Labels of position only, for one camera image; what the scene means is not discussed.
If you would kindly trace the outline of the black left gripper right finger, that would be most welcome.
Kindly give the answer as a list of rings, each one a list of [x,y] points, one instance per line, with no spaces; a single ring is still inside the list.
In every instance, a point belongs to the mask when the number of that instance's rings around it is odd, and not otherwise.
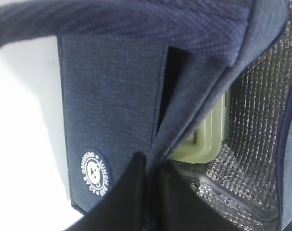
[[[156,168],[158,231],[271,231],[273,212],[239,197],[208,177],[176,168]]]

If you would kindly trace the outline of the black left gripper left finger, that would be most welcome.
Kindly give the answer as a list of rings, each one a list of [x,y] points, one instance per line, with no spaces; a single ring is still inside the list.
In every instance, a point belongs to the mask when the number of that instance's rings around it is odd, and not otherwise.
[[[133,154],[112,190],[69,231],[141,231],[144,225],[146,156]]]

